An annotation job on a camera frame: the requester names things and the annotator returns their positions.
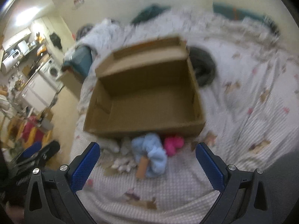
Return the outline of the white plush toy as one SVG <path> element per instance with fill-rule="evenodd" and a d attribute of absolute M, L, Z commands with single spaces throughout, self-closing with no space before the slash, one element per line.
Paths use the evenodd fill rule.
<path fill-rule="evenodd" d="M 135 162 L 133 156 L 132 141 L 129 137 L 126 136 L 122 138 L 120 151 L 110 168 L 118 173 L 129 173 L 132 169 L 136 167 L 137 163 Z"/>

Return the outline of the pink plush toy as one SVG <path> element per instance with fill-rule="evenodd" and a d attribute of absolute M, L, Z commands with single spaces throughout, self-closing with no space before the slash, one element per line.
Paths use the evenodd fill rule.
<path fill-rule="evenodd" d="M 163 146 L 167 156 L 172 157 L 184 146 L 184 138 L 182 136 L 166 137 Z"/>

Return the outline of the cardboard tube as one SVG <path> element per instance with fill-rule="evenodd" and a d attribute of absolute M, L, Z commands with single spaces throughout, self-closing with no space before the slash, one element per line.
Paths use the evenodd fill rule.
<path fill-rule="evenodd" d="M 138 164 L 138 168 L 137 168 L 137 172 L 136 172 L 137 179 L 142 180 L 145 178 L 149 162 L 150 162 L 150 160 L 146 156 L 142 156 L 140 158 L 140 162 Z"/>

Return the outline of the light blue plush toy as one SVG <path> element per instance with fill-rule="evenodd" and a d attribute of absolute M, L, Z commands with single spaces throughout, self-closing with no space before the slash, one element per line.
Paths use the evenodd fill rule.
<path fill-rule="evenodd" d="M 131 149 L 136 163 L 147 157 L 149 164 L 145 172 L 146 178 L 156 178 L 166 171 L 167 154 L 161 139 L 156 133 L 147 133 L 131 141 Z"/>

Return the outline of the red bag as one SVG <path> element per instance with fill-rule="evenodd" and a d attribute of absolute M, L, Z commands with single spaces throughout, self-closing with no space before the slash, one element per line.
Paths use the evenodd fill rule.
<path fill-rule="evenodd" d="M 24 141 L 24 147 L 28 148 L 35 142 L 41 142 L 44 137 L 44 133 L 39 130 L 35 126 L 35 123 L 37 123 L 37 119 L 35 116 L 31 116 L 29 118 L 29 121 L 24 126 L 24 129 L 22 131 L 21 138 Z"/>

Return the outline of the checkered bed cover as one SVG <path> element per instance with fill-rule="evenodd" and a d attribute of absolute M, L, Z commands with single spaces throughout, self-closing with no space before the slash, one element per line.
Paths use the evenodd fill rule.
<path fill-rule="evenodd" d="M 123 46 L 173 34 L 207 50 L 217 67 L 212 84 L 200 89 L 206 124 L 198 140 L 206 140 L 226 163 L 247 171 L 266 169 L 298 150 L 298 54 L 253 20 L 235 22 L 214 13 L 172 9 L 133 26 L 124 42 L 119 39 L 95 56 L 81 90 L 71 158 L 92 141 L 104 144 L 83 130 L 95 68 L 104 57 Z M 78 193 L 97 223 L 199 223 L 217 198 L 190 145 L 168 160 L 162 176 L 142 181 L 133 172 L 107 176 L 111 158 L 109 152 L 100 157 L 91 185 Z"/>

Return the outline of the white kitchen cabinet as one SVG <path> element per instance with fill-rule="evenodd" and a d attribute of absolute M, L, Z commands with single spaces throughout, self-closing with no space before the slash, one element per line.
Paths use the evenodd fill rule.
<path fill-rule="evenodd" d="M 20 99 L 40 113 L 50 106 L 56 96 L 56 91 L 39 74 L 35 74 L 20 93 Z"/>

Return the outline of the cardboard side table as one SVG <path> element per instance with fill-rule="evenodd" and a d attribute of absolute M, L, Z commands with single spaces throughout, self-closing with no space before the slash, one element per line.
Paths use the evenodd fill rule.
<path fill-rule="evenodd" d="M 63 85 L 79 100 L 81 95 L 81 89 L 83 83 L 76 78 L 71 72 L 62 72 L 58 76 L 57 81 L 63 83 Z"/>

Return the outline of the white washing machine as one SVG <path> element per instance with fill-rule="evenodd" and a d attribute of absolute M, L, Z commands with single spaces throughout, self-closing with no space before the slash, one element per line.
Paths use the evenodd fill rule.
<path fill-rule="evenodd" d="M 55 91 L 61 91 L 63 88 L 63 83 L 59 80 L 62 75 L 61 67 L 53 58 L 45 62 L 38 72 Z"/>

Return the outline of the open cardboard box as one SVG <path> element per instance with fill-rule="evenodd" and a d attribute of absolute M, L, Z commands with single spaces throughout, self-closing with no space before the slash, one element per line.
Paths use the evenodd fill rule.
<path fill-rule="evenodd" d="M 97 82 L 84 130 L 105 138 L 158 133 L 197 136 L 205 126 L 186 42 L 167 37 L 112 52 Z"/>

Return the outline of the dark grey clothing pile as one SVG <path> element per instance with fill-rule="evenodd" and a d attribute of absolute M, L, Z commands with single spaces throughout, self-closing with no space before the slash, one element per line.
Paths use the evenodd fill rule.
<path fill-rule="evenodd" d="M 199 87 L 210 85 L 216 76 L 216 64 L 211 55 L 195 46 L 190 46 L 189 59 L 193 66 Z"/>

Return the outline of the teal sofa cushion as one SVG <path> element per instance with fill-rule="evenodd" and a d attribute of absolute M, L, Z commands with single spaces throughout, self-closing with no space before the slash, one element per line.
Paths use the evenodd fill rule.
<path fill-rule="evenodd" d="M 84 81 L 92 63 L 92 50 L 88 46 L 80 46 L 64 56 L 61 70 L 70 71 Z"/>

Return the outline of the white patterned duvet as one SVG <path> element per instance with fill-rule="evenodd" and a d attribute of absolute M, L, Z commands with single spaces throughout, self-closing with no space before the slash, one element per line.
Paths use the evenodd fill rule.
<path fill-rule="evenodd" d="M 100 23 L 85 24 L 75 35 L 75 44 L 64 55 L 63 61 L 71 59 L 75 51 L 82 47 L 91 50 L 93 56 L 99 55 L 102 50 L 108 50 L 120 39 L 121 42 L 131 33 L 133 26 L 122 24 L 112 19 L 104 19 Z"/>

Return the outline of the teal pillow with orange stripe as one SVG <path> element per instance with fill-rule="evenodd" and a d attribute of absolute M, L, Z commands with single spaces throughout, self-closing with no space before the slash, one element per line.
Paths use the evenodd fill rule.
<path fill-rule="evenodd" d="M 221 14 L 227 19 L 241 21 L 244 20 L 245 18 L 250 18 L 252 20 L 263 23 L 265 26 L 267 26 L 270 29 L 270 31 L 273 34 L 275 35 L 280 34 L 277 24 L 267 15 L 259 14 L 251 10 L 236 8 L 232 5 L 228 5 L 225 3 L 214 2 L 212 8 L 214 13 Z"/>

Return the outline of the dark green cloth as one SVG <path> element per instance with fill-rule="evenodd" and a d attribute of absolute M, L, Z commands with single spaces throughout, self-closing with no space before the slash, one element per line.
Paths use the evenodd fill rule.
<path fill-rule="evenodd" d="M 169 10 L 170 6 L 161 6 L 158 4 L 152 4 L 143 9 L 131 22 L 132 25 L 138 25 L 140 23 L 148 22 L 161 15 L 165 11 Z"/>

